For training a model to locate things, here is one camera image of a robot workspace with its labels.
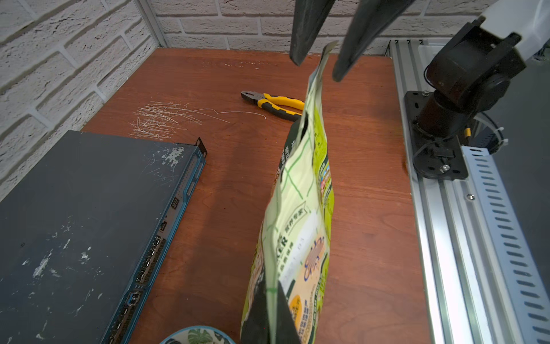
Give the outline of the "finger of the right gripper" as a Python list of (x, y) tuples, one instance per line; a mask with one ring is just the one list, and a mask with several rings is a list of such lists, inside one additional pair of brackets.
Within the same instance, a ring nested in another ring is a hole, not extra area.
[(360, 1), (340, 48), (333, 80), (341, 82), (373, 40), (412, 3), (413, 0)]

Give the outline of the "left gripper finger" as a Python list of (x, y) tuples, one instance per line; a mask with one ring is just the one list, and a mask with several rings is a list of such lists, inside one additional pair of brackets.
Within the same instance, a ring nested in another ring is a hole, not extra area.
[(300, 66), (311, 50), (335, 0), (296, 0), (289, 49), (291, 61)]

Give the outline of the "green oats bag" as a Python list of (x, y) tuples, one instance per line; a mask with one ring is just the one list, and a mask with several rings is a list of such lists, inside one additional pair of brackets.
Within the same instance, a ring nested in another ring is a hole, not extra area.
[(327, 44), (292, 124), (256, 245), (241, 343), (313, 343), (324, 304), (335, 192), (322, 115)]

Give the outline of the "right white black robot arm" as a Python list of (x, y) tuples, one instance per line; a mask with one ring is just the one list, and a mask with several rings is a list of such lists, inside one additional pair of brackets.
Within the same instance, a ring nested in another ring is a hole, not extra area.
[[(290, 58), (300, 65), (335, 1), (295, 1)], [(341, 81), (368, 45), (413, 1), (360, 1), (333, 70)], [(470, 118), (490, 110), (511, 79), (549, 41), (549, 1), (497, 1), (466, 23), (425, 69), (434, 88), (417, 117), (424, 136), (455, 136)]]

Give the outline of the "green leaf pattern bowl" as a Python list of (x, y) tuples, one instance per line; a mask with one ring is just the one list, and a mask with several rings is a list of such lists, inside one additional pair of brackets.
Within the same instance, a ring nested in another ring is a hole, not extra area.
[(169, 335), (162, 344), (235, 344), (223, 331), (211, 326), (197, 325), (183, 328)]

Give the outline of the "yellow black pliers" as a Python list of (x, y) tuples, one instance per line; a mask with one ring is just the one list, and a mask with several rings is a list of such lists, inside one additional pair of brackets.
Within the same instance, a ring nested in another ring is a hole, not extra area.
[(301, 100), (278, 95), (270, 95), (269, 93), (242, 91), (241, 97), (276, 117), (292, 122), (296, 122), (301, 119), (305, 106), (304, 102)]

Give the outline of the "pile of thin sticks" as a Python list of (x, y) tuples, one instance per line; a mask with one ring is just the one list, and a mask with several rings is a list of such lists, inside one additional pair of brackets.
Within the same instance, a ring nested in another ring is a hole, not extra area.
[(134, 112), (130, 122), (130, 137), (155, 141), (169, 140), (180, 131), (189, 131), (190, 125), (204, 126), (207, 120), (230, 123), (232, 115), (248, 118), (267, 117), (259, 111), (216, 110), (211, 107), (191, 108), (188, 103), (151, 101)]

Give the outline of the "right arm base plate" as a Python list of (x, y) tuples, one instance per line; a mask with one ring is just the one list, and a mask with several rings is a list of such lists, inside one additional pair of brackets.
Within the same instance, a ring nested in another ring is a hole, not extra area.
[(408, 91), (405, 113), (413, 151), (413, 167), (426, 179), (466, 179), (458, 135), (464, 131), (467, 116), (441, 92)]

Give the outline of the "aluminium frame rail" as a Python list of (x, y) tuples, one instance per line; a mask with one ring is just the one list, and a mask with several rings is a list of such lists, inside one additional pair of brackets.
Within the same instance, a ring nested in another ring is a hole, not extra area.
[(549, 342), (549, 59), (527, 68), (473, 135), (508, 143), (496, 153), (463, 147), (468, 176), (425, 179), (415, 171), (403, 120), (406, 164), (434, 343)]

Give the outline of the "grey network switch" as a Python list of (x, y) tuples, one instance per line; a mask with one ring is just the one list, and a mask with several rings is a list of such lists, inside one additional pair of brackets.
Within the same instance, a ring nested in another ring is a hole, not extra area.
[(128, 343), (206, 155), (65, 133), (1, 202), (1, 342)]

